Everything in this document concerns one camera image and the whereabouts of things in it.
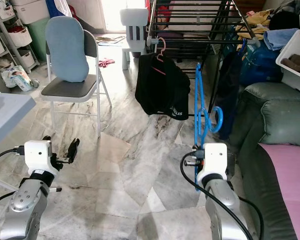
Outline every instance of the sofa armrest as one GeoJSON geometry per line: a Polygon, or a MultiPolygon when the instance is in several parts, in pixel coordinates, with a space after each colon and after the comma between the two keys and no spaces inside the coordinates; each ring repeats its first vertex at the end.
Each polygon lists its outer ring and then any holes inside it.
{"type": "Polygon", "coordinates": [[[267,101],[261,108],[264,144],[300,146],[300,101],[267,101]]]}

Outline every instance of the chair seat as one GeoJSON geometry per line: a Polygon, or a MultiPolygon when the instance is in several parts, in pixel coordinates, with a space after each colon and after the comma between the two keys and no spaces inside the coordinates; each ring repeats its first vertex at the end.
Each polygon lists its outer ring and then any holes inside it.
{"type": "Polygon", "coordinates": [[[95,91],[95,85],[96,75],[93,74],[89,74],[82,82],[68,82],[56,77],[42,90],[41,96],[56,102],[85,102],[95,91]]]}
{"type": "Polygon", "coordinates": [[[140,52],[146,47],[146,41],[141,40],[141,41],[125,41],[122,46],[123,51],[135,51],[140,52]]]}

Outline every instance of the red item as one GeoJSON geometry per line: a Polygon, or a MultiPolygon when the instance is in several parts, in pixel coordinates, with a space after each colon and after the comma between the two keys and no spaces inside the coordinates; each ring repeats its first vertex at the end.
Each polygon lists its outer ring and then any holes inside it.
{"type": "Polygon", "coordinates": [[[246,13],[249,17],[253,16],[254,14],[256,14],[254,11],[248,11],[246,13]]]}
{"type": "Polygon", "coordinates": [[[23,26],[14,26],[8,29],[8,33],[19,33],[21,31],[25,30],[25,28],[23,26]]]}
{"type": "MultiPolygon", "coordinates": [[[[149,0],[146,0],[145,1],[145,7],[146,9],[148,9],[148,22],[150,23],[150,20],[151,20],[151,5],[150,5],[150,1],[149,0]]],[[[166,17],[166,22],[169,22],[170,21],[170,15],[171,15],[171,11],[169,10],[169,7],[168,6],[160,6],[158,8],[159,10],[166,10],[166,11],[159,11],[159,15],[163,15],[166,17]]]]}
{"type": "Polygon", "coordinates": [[[71,12],[71,14],[72,14],[72,17],[75,18],[75,19],[77,19],[77,20],[79,21],[79,18],[78,18],[77,15],[76,15],[76,10],[75,10],[75,8],[74,8],[73,6],[71,6],[71,5],[68,5],[68,6],[69,6],[70,12],[71,12]]]}
{"type": "Polygon", "coordinates": [[[115,60],[105,58],[104,60],[99,61],[99,67],[106,68],[109,64],[114,64],[114,63],[115,60]]]}

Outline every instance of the doorway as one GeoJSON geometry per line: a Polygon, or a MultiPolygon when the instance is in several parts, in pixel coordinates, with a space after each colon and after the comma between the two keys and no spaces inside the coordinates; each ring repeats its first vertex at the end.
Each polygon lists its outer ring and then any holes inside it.
{"type": "Polygon", "coordinates": [[[145,7],[145,0],[101,0],[104,31],[106,33],[125,33],[126,27],[122,26],[120,10],[125,8],[137,9],[145,7]]]}

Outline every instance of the yellow clothes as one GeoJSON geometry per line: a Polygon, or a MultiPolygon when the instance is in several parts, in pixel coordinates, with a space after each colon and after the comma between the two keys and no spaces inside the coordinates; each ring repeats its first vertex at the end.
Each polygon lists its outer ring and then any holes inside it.
{"type": "Polygon", "coordinates": [[[266,24],[264,24],[264,22],[267,20],[267,17],[269,16],[269,14],[270,14],[269,10],[259,11],[252,16],[248,16],[246,18],[246,21],[249,25],[252,25],[252,26],[257,25],[257,24],[266,25],[266,24]]]}
{"type": "MultiPolygon", "coordinates": [[[[242,27],[242,26],[236,26],[236,28],[235,28],[235,30],[236,31],[247,31],[247,28],[244,26],[244,27],[242,27]]],[[[259,40],[262,40],[262,39],[264,39],[264,36],[263,36],[263,33],[265,32],[265,31],[268,31],[269,29],[267,28],[267,27],[259,27],[259,26],[257,26],[257,27],[255,27],[255,28],[252,28],[252,31],[253,31],[253,33],[254,33],[254,35],[259,39],[259,40]]],[[[242,38],[246,38],[246,39],[251,39],[251,37],[250,37],[250,34],[248,33],[248,32],[237,32],[237,34],[240,36],[240,37],[242,37],[242,38]]]]}
{"type": "MultiPolygon", "coordinates": [[[[246,21],[250,26],[259,25],[255,28],[252,28],[252,31],[253,31],[254,35],[259,40],[263,40],[264,39],[264,32],[269,30],[267,27],[260,26],[260,25],[269,26],[270,20],[267,19],[269,14],[270,14],[269,10],[259,11],[259,12],[255,13],[254,15],[248,16],[246,18],[246,21]]],[[[245,26],[237,25],[235,27],[235,30],[236,31],[247,31],[247,28],[245,26]]],[[[239,35],[238,40],[242,40],[243,38],[251,39],[251,36],[248,32],[238,32],[237,34],[239,35]]]]}

